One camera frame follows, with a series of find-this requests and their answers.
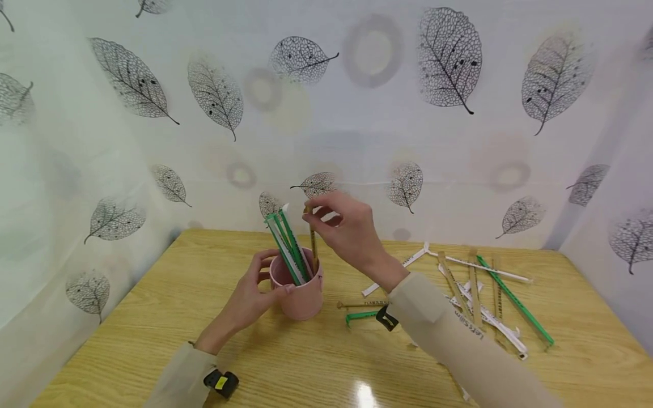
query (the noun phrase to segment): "black clip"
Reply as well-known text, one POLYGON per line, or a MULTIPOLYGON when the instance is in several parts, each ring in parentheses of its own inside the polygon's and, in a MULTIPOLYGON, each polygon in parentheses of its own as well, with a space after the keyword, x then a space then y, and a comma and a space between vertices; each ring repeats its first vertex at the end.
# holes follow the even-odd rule
POLYGON ((399 321, 388 314, 388 305, 385 305, 376 314, 376 319, 386 328, 389 332, 393 331, 399 325, 399 321))
POLYGON ((222 395, 227 400, 234 393, 239 382, 238 377, 231 371, 222 374, 216 369, 204 378, 204 385, 222 395))

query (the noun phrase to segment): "finger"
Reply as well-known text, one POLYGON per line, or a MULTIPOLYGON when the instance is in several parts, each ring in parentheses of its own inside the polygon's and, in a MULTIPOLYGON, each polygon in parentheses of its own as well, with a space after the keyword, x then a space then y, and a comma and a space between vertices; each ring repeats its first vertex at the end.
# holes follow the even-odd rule
POLYGON ((250 278, 253 279, 256 275, 258 275, 262 268, 269 266, 269 264, 264 266, 268 260, 267 258, 273 257, 275 255, 279 255, 278 249, 267 249, 265 251, 255 253, 251 259, 251 263, 249 264, 247 272, 245 272, 245 276, 250 276, 250 278))
POLYGON ((315 214, 304 214, 302 219, 306 221, 313 231, 317 232, 322 238, 326 238, 333 234, 333 227, 327 225, 324 221, 318 218, 315 214))
POLYGON ((272 264, 272 259, 267 258, 261 261, 261 269, 263 268, 269 268, 270 264, 272 264))
POLYGON ((319 210, 315 212, 315 216, 318 218, 324 218, 326 215, 331 214, 333 210, 331 207, 320 207, 319 210))
POLYGON ((261 294, 261 303, 265 310, 270 309, 272 305, 288 296, 295 289, 294 285, 280 286, 267 293, 261 294))
POLYGON ((327 194, 322 194, 316 197, 311 198, 304 203, 305 206, 309 207, 331 207, 335 212, 342 214, 343 210, 346 208, 347 203, 352 200, 352 198, 342 191, 335 190, 327 194))
POLYGON ((330 225, 332 227, 337 227, 338 225, 340 225, 341 222, 342 222, 342 217, 340 217, 339 215, 336 215, 332 219, 329 219, 328 221, 325 221, 325 224, 330 225))
POLYGON ((265 258, 276 257, 277 255, 279 255, 279 249, 266 249, 265 251, 255 253, 254 258, 264 260, 265 258))
POLYGON ((270 279, 270 272, 261 272, 259 273, 259 281, 257 283, 261 283, 268 279, 270 279))

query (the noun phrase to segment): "person's left hand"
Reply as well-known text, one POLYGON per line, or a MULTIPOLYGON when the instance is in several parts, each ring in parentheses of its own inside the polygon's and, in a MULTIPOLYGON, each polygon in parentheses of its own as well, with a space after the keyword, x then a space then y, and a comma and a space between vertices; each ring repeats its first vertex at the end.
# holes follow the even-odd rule
POLYGON ((293 291, 294 285, 278 287, 267 293, 259 291, 259 283, 270 279, 270 273, 261 270, 269 267, 272 262, 270 258, 276 255, 279 255, 277 249, 268 249, 254 255, 222 312, 198 337, 196 349, 217 354, 231 336, 252 325, 273 304, 293 291))

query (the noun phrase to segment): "person's right hand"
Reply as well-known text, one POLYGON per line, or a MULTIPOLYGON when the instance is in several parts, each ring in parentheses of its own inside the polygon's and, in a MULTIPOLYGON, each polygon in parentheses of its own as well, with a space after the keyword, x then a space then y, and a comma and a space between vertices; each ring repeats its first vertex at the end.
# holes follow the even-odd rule
POLYGON ((407 275, 401 262, 383 249, 374 228, 372 208, 341 191, 313 197, 305 205, 320 207, 314 214, 304 214, 328 246, 346 263, 358 269, 390 292, 407 275), (328 221, 322 218, 337 213, 328 221))

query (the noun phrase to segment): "hand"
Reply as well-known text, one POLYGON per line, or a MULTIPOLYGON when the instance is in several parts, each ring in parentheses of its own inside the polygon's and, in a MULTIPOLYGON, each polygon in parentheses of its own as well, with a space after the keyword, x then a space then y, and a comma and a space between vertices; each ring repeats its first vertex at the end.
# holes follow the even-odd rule
POLYGON ((276 255, 279 255, 277 249, 268 249, 254 255, 225 307, 198 337, 196 349, 217 354, 235 333, 251 326, 272 305, 292 292, 294 285, 278 287, 267 293, 259 291, 259 283, 270 279, 270 273, 261 270, 269 267, 272 262, 270 257, 276 255))
POLYGON ((374 228, 372 207, 351 196, 333 191, 313 197, 305 205, 320 207, 314 214, 304 214, 328 246, 346 263, 358 269, 390 292, 408 274, 399 261, 383 249, 374 228), (333 218, 323 217, 335 212, 333 218))

